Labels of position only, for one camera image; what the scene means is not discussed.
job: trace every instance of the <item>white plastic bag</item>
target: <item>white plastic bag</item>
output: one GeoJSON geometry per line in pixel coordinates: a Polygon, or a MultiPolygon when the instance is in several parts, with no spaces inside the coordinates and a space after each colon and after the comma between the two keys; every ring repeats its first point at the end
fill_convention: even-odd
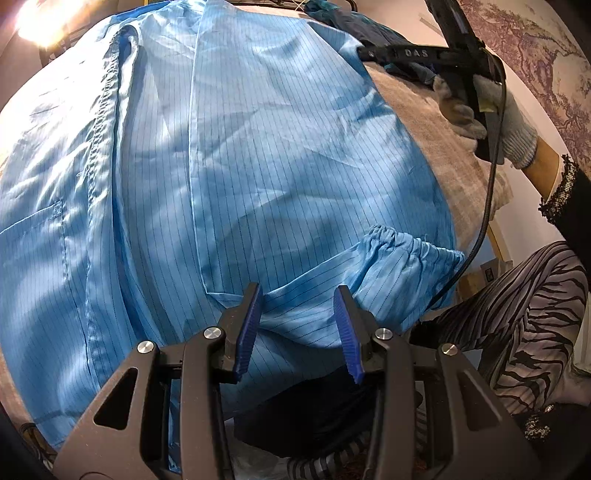
{"type": "Polygon", "coordinates": [[[279,458],[236,440],[233,419],[225,425],[236,480],[288,480],[287,458],[279,458]]]}

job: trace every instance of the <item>gloved hand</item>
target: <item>gloved hand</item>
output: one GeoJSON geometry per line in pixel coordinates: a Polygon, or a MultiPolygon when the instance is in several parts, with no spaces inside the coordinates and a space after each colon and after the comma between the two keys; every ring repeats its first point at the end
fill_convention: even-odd
{"type": "MultiPolygon", "coordinates": [[[[501,106],[502,88],[495,82],[480,75],[474,75],[474,87],[481,104],[492,104],[497,110],[501,106]]],[[[446,81],[439,75],[433,81],[439,109],[451,123],[453,130],[468,138],[486,137],[486,128],[474,119],[474,111],[462,100],[454,98],[446,81]]],[[[507,91],[505,117],[501,128],[503,155],[515,168],[528,167],[533,161],[538,144],[538,132],[524,118],[511,92],[507,91]]]]}

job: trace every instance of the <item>bright light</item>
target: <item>bright light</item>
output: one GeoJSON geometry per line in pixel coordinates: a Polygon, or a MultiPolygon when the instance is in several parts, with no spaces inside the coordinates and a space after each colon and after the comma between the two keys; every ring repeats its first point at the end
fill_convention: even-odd
{"type": "Polygon", "coordinates": [[[40,47],[50,47],[64,37],[64,27],[87,0],[27,0],[17,17],[18,35],[40,47]]]}

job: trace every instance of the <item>zebra print pants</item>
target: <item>zebra print pants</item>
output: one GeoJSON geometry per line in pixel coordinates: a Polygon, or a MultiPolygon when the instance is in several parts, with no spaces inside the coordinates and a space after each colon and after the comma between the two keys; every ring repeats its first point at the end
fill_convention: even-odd
{"type": "MultiPolygon", "coordinates": [[[[419,325],[422,344],[454,343],[482,349],[479,372],[511,414],[541,408],[558,384],[573,352],[587,302],[587,275],[565,242],[541,248],[527,260],[419,325]]],[[[421,412],[417,410],[421,450],[421,412]]],[[[369,444],[363,432],[342,450],[318,459],[290,459],[291,480],[333,478],[369,444]]]]}

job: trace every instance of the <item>lace cuff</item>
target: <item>lace cuff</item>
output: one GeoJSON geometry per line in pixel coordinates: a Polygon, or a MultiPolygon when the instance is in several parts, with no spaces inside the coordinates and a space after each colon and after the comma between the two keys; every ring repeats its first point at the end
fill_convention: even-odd
{"type": "Polygon", "coordinates": [[[550,223],[554,223],[556,219],[560,217],[564,205],[566,205],[566,202],[570,198],[570,193],[573,189],[574,179],[577,173],[577,167],[568,155],[562,155],[562,159],[564,161],[562,181],[547,202],[544,203],[544,199],[542,198],[539,208],[542,215],[545,216],[550,223]]]}

